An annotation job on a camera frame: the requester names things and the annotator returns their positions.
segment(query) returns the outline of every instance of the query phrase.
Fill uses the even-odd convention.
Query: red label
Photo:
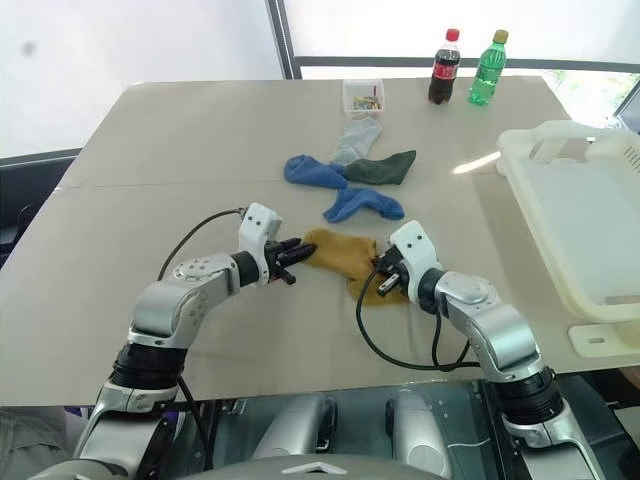
[[[442,65],[436,63],[433,66],[433,76],[440,80],[453,80],[458,73],[458,65]]]

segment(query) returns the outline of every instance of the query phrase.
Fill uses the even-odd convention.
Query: beige table
[[[468,104],[467,79],[453,102],[424,100],[424,81],[385,81],[384,131],[371,158],[418,152],[401,186],[379,190],[418,219],[443,265],[493,280],[529,319],[561,372],[640,363],[586,361],[506,181],[492,166],[452,170],[495,152],[500,132],[566,118],[540,79],[504,78],[493,104]],[[229,82],[138,85],[127,90],[0,272],[0,404],[92,403],[126,339],[139,292],[200,219],[259,201],[284,218],[281,237],[324,226],[382,242],[402,222],[371,212],[330,226],[335,192],[291,185],[282,167],[297,154],[328,161],[342,130],[341,83]],[[238,222],[221,219],[179,259],[236,250]],[[357,330],[344,281],[297,266],[297,285],[246,288],[212,312],[190,350],[185,378],[199,398],[305,392],[469,379],[395,367]],[[367,309],[387,352],[430,362],[433,319],[412,306]],[[446,325],[441,357],[464,338]]]

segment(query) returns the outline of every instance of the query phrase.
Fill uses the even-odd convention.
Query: soda bottle
[[[458,41],[460,31],[455,28],[447,30],[447,43],[436,53],[433,62],[433,74],[429,85],[429,101],[440,105],[448,102],[453,92],[453,82],[460,64],[460,50],[455,42]]]
[[[469,90],[471,103],[486,105],[493,97],[502,69],[507,63],[504,44],[508,37],[509,32],[506,30],[496,30],[493,35],[493,44],[480,56],[476,78]]]

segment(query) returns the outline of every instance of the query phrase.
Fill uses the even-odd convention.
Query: coca-cola bottle
[[[459,36],[459,30],[455,28],[447,30],[447,42],[436,53],[429,85],[429,101],[436,105],[448,102],[451,98],[453,82],[456,80],[460,64],[460,50],[456,44]]]

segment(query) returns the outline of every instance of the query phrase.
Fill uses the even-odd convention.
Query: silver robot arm
[[[594,480],[604,480],[555,375],[540,354],[533,332],[495,286],[478,277],[444,272],[435,248],[416,221],[394,232],[379,267],[389,278],[381,295],[401,286],[428,313],[440,313],[463,333],[496,395],[506,430],[530,448],[573,444]]]
[[[276,212],[253,203],[240,226],[238,253],[180,263],[142,292],[127,343],[100,390],[74,460],[34,479],[129,480],[159,474],[173,437],[164,412],[176,398],[185,357],[207,313],[246,285],[275,279],[294,283],[285,268],[315,250],[296,238],[274,241],[280,224]]]

